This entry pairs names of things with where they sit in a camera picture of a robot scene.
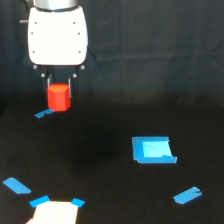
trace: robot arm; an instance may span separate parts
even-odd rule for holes
[[[34,0],[34,6],[44,10],[56,11],[70,9],[78,5],[77,0]]]
[[[28,10],[29,19],[20,21],[28,24],[29,54],[27,56],[34,63],[34,69],[38,67],[41,69],[41,77],[45,86],[47,85],[44,89],[48,90],[49,107],[64,111],[69,108],[68,98],[72,97],[72,92],[75,90],[73,86],[78,78],[76,69],[85,69],[85,61],[90,58],[94,62],[95,59],[88,48],[85,15],[82,7],[78,6],[77,0],[34,0],[33,6]],[[56,68],[67,66],[70,72],[52,74],[52,66]],[[56,92],[62,91],[61,86],[66,88],[66,91],[63,90],[66,93],[66,100],[61,103],[66,102],[65,109],[51,106],[51,102],[57,102]]]

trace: red block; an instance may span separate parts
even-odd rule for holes
[[[49,86],[48,106],[54,111],[66,111],[71,106],[69,85],[52,84]]]

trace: blue tape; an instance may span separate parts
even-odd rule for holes
[[[13,190],[16,194],[29,194],[31,190],[20,183],[13,177],[8,178],[7,180],[3,181],[8,188]]]
[[[176,203],[185,204],[186,202],[191,201],[201,195],[202,193],[197,187],[192,187],[189,190],[176,195],[173,199]]]
[[[44,110],[40,113],[35,114],[34,116],[37,117],[37,118],[42,118],[45,114],[52,114],[52,113],[54,113],[54,110],[47,109],[47,110]]]
[[[79,208],[81,208],[84,204],[85,204],[85,201],[82,201],[80,199],[77,199],[77,198],[74,198],[71,202],[73,205],[76,205],[78,206]]]
[[[168,137],[134,137],[133,158],[138,163],[176,163],[169,147]]]
[[[30,205],[33,207],[33,208],[36,208],[38,205],[40,204],[43,204],[47,201],[50,201],[50,198],[48,196],[43,196],[41,198],[38,198],[36,200],[33,200],[30,202]]]

